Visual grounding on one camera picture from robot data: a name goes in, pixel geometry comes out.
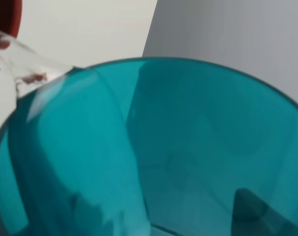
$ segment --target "bowl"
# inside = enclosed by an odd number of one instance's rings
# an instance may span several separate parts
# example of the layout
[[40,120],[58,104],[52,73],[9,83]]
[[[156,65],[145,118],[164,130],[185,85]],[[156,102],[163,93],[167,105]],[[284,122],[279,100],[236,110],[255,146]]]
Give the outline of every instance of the bowl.
[[[98,79],[75,71],[18,100],[0,130],[0,232],[39,222],[92,229],[69,224],[75,216],[48,217],[53,205],[30,205],[69,197],[71,208],[93,202],[93,192],[110,220],[97,235],[298,235],[298,104],[197,60],[128,59],[88,71]],[[92,205],[78,212],[93,219]],[[143,208],[151,230],[139,233]]]

